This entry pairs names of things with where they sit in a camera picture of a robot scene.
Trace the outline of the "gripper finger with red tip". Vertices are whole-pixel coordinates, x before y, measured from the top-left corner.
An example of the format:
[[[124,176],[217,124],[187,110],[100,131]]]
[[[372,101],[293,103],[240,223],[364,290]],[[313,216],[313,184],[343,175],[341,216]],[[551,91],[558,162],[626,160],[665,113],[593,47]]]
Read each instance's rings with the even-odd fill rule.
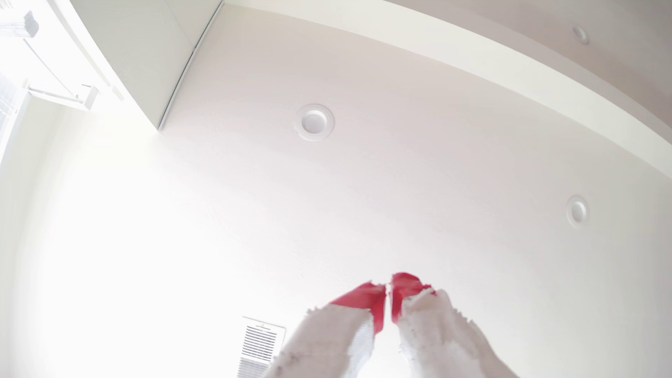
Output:
[[[384,326],[386,285],[365,282],[312,309],[264,377],[357,377]]]
[[[398,272],[391,278],[391,300],[412,377],[517,377],[445,290]]]

